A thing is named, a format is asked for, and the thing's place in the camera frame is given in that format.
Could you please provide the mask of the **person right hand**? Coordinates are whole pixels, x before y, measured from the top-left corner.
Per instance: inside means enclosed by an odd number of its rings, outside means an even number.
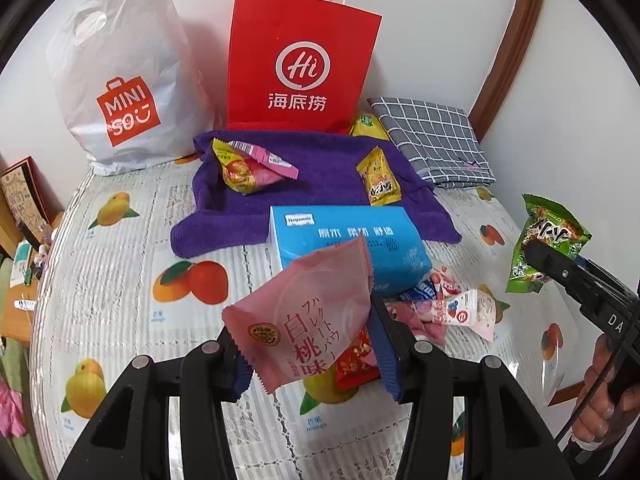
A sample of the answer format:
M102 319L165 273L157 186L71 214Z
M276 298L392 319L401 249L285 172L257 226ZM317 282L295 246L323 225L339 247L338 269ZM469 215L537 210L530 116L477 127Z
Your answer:
M579 405L604 370L612 352L608 348L608 337L601 334L594 345L590 367L585 371L584 386L576 401ZM604 382L572 426L573 436L582 442L599 441L602 446L616 443L625 434L629 425L639 415L639 386L624 392L620 402L613 402L608 395L608 384L614 378L614 370L608 372Z

